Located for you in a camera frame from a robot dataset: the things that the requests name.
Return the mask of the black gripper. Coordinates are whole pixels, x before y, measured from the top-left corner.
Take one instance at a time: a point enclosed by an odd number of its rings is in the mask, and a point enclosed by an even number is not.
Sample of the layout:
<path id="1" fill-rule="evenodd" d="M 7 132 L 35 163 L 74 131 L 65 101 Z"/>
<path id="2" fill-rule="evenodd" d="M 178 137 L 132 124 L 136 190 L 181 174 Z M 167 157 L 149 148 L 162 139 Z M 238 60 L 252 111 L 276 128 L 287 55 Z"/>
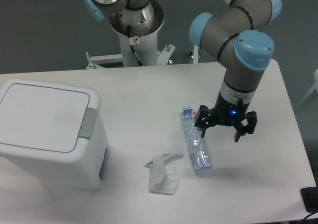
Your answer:
<path id="1" fill-rule="evenodd" d="M 257 114 L 255 111 L 247 112 L 251 98 L 252 93 L 220 91 L 213 109 L 200 105 L 195 117 L 195 127 L 201 131 L 201 137 L 205 136 L 208 128 L 216 125 L 233 126 L 236 129 L 235 142 L 241 136 L 253 134 Z"/>

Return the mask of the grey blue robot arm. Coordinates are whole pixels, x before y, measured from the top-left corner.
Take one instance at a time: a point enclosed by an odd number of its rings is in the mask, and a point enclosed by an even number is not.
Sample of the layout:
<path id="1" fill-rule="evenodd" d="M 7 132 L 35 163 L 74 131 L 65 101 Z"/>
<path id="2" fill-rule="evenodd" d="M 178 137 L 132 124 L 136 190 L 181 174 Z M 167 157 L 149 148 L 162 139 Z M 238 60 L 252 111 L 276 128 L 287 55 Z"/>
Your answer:
<path id="1" fill-rule="evenodd" d="M 155 0 L 82 0 L 96 20 L 108 17 L 121 40 L 126 67 L 157 65 L 157 32 L 164 13 Z M 268 67 L 274 42 L 260 27 L 281 12 L 281 0 L 224 0 L 229 11 L 222 16 L 198 15 L 189 39 L 226 68 L 214 108 L 201 105 L 195 126 L 202 132 L 217 125 L 234 127 L 235 140 L 254 132 L 257 115 L 248 106 Z"/>

